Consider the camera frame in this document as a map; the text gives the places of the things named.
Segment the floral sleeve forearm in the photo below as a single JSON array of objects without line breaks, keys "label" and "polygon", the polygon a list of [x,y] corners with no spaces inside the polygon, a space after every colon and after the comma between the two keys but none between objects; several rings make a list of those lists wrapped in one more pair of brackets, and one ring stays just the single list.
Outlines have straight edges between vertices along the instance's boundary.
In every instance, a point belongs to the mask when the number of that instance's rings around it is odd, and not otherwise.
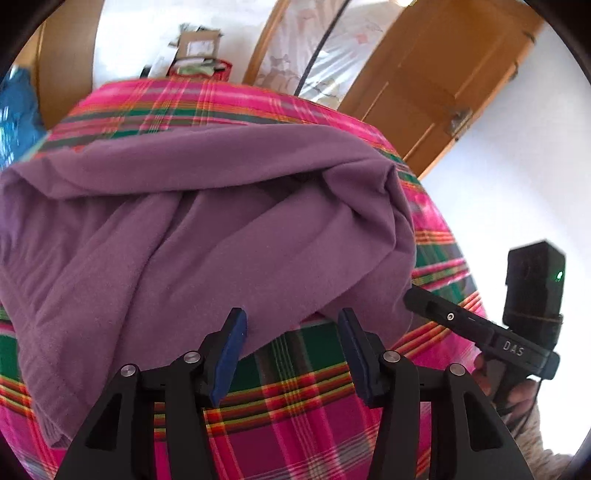
[{"label": "floral sleeve forearm", "polygon": [[535,479],[556,480],[570,465],[572,456],[555,454],[544,447],[537,405],[527,420],[520,421],[512,434]]}]

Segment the person's right hand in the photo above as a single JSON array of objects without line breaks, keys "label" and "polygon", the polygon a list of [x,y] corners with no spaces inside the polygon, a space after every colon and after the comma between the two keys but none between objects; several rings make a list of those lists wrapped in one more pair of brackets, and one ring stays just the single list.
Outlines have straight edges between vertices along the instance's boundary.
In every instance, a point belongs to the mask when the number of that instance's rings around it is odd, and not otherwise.
[{"label": "person's right hand", "polygon": [[[486,361],[483,354],[479,354],[474,362],[475,370],[472,376],[481,390],[492,399],[491,382],[487,376]],[[538,383],[533,379],[526,379],[516,385],[507,397],[507,407],[511,412],[505,416],[505,423],[515,426],[523,423],[536,404]]]}]

